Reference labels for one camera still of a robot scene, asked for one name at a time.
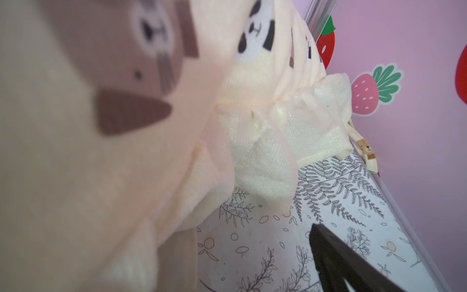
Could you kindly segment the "leaf-print table cloth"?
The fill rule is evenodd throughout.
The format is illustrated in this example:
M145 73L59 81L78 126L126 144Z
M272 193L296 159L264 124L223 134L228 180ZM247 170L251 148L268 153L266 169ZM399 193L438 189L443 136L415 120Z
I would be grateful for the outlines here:
M325 225L407 292L440 290L357 154L300 169L283 212L236 188L197 229L197 290L321 291L309 245L314 224Z

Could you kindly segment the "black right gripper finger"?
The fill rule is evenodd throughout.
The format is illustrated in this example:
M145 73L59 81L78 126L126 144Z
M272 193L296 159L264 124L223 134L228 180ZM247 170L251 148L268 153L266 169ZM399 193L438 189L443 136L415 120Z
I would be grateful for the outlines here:
M309 242L323 291L403 292L326 226L313 224Z

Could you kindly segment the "cream bear-print pillow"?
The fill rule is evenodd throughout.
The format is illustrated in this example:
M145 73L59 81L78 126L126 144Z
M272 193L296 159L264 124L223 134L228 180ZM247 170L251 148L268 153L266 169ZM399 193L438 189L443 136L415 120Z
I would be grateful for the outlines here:
M352 150L291 1L2 1L1 290L186 292L235 187Z

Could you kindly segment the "aluminium frame post right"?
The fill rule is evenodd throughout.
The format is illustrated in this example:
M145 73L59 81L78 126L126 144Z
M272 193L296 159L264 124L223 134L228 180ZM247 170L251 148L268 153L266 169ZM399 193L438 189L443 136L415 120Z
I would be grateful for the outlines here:
M312 0L305 22L315 41L319 39L328 19L331 17L338 0Z

